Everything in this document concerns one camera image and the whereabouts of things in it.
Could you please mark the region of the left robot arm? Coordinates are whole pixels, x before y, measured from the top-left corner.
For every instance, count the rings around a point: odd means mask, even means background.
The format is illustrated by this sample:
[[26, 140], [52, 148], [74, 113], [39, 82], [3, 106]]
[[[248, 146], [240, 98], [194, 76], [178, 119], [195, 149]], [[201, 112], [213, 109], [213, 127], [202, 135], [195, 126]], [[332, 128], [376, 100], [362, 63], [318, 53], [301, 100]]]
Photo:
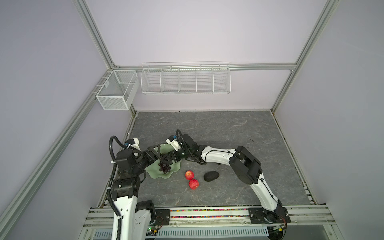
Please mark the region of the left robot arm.
[[140, 175], [160, 154], [153, 148], [142, 152], [122, 144], [116, 136], [109, 140], [113, 171], [107, 187], [107, 200], [114, 211], [113, 240], [144, 240], [150, 224], [156, 221], [152, 201], [138, 201]]

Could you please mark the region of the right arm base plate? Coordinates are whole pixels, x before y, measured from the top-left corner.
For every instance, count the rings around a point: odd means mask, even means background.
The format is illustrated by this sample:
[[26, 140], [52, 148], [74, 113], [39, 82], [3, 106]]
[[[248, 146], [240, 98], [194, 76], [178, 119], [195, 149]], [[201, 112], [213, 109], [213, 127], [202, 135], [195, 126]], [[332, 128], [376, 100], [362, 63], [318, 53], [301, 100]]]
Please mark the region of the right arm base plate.
[[274, 211], [268, 211], [262, 207], [249, 208], [249, 216], [252, 224], [288, 224], [291, 218], [288, 210], [284, 207], [277, 206]]

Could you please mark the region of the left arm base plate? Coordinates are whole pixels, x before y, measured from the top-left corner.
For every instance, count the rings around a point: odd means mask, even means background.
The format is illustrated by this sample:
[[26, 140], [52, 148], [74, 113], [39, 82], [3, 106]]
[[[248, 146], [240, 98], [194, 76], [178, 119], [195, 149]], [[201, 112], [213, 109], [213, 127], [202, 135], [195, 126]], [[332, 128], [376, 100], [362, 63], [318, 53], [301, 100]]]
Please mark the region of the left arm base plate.
[[156, 209], [155, 220], [150, 224], [151, 226], [168, 226], [171, 220], [170, 209]]

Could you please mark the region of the dark purple fake grape bunch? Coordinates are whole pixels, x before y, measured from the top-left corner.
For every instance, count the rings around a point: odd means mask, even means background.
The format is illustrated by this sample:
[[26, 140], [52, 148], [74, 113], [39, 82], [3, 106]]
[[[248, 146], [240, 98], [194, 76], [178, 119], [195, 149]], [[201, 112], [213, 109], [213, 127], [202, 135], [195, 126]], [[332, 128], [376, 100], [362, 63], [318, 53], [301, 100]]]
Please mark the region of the dark purple fake grape bunch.
[[168, 163], [159, 163], [159, 171], [162, 172], [164, 175], [169, 173], [172, 170], [172, 164]]

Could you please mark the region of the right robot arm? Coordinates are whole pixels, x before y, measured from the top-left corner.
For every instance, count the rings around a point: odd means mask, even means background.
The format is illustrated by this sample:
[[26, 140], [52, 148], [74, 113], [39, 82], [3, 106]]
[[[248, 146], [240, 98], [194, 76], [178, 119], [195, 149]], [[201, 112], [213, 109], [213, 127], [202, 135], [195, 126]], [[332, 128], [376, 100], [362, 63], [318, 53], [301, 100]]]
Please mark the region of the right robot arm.
[[287, 208], [273, 194], [263, 175], [260, 161], [245, 147], [217, 149], [198, 145], [189, 135], [170, 136], [167, 144], [174, 148], [167, 154], [168, 159], [179, 162], [188, 160], [200, 165], [216, 163], [232, 168], [238, 179], [249, 185], [258, 197], [261, 207], [250, 208], [252, 224], [288, 224], [291, 222]]

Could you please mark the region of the dark avocado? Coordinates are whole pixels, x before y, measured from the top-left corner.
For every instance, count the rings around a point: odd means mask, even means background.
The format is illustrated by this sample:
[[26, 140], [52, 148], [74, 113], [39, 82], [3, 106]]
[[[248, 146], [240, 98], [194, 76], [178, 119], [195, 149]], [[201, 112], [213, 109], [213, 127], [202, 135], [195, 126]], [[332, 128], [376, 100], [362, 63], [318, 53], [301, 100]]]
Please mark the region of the dark avocado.
[[220, 174], [216, 171], [206, 172], [203, 176], [205, 182], [212, 182], [220, 177]]

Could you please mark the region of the red apple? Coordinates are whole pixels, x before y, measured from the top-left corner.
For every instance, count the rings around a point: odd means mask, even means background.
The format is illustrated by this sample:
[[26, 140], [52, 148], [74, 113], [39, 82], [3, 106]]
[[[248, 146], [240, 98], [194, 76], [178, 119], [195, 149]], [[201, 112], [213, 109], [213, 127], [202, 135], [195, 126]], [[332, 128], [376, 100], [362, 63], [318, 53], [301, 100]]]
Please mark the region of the red apple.
[[196, 179], [192, 179], [192, 180], [189, 181], [189, 187], [190, 187], [190, 189], [192, 189], [192, 190], [197, 189], [197, 188], [199, 187], [199, 185], [200, 185], [200, 183], [199, 183], [199, 181], [196, 180]]
[[194, 172], [192, 172], [192, 171], [186, 171], [185, 172], [185, 178], [187, 180], [190, 181], [190, 180], [194, 179], [194, 177], [195, 177]]

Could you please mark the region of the light green wavy fruit bowl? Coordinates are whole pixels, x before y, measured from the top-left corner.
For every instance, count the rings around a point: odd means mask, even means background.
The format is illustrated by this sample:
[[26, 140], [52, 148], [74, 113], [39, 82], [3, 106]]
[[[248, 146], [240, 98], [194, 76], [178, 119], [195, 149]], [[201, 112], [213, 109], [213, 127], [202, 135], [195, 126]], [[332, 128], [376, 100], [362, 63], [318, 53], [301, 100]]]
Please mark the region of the light green wavy fruit bowl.
[[[152, 146], [152, 148], [161, 156], [170, 153], [174, 150], [174, 148], [169, 144]], [[172, 173], [179, 171], [180, 168], [181, 162], [176, 163], [174, 160], [172, 160], [172, 162], [168, 163], [164, 161], [162, 162], [160, 159], [158, 159], [146, 168], [146, 172], [152, 179], [168, 179], [172, 175]]]

